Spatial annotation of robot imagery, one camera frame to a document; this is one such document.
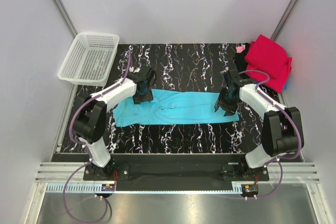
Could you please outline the cyan t shirt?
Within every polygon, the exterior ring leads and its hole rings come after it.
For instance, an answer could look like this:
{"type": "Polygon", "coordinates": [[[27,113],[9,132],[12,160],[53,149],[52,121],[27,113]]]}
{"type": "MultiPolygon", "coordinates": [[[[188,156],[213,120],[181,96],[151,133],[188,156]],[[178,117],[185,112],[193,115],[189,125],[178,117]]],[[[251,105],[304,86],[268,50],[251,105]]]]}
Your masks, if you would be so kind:
{"type": "Polygon", "coordinates": [[[215,111],[219,96],[211,92],[176,92],[153,89],[153,101],[135,104],[132,98],[121,101],[112,111],[117,127],[142,125],[188,125],[230,123],[239,120],[225,116],[224,110],[215,111]]]}

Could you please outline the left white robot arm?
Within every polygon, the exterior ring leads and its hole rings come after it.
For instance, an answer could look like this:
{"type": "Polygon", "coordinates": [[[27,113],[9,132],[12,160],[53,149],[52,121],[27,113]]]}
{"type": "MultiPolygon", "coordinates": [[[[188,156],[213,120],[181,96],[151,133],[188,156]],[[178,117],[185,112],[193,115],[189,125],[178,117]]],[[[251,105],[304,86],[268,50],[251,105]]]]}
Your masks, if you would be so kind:
{"type": "Polygon", "coordinates": [[[151,86],[156,82],[156,72],[149,66],[143,66],[134,72],[128,72],[115,84],[90,95],[76,98],[76,112],[70,121],[69,136],[86,148],[89,161],[95,167],[95,174],[103,180],[113,175],[111,156],[108,153],[103,134],[107,113],[117,104],[130,98],[134,104],[151,102],[151,86]]]}

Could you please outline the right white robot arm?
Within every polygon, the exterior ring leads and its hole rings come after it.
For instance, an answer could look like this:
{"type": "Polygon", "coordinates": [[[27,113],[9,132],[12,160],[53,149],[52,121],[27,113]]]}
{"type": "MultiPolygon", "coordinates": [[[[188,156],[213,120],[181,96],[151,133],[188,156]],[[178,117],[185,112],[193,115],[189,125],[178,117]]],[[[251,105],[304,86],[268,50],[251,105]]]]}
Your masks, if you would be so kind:
{"type": "Polygon", "coordinates": [[[296,107],[286,107],[259,87],[270,80],[256,83],[252,79],[244,79],[238,70],[224,73],[226,87],[222,88],[214,110],[223,110],[225,116],[232,116],[239,102],[249,105],[262,118],[261,144],[247,153],[238,167],[239,176],[250,180],[257,174],[257,168],[265,167],[279,159],[295,159],[304,146],[301,114],[296,107]]]}

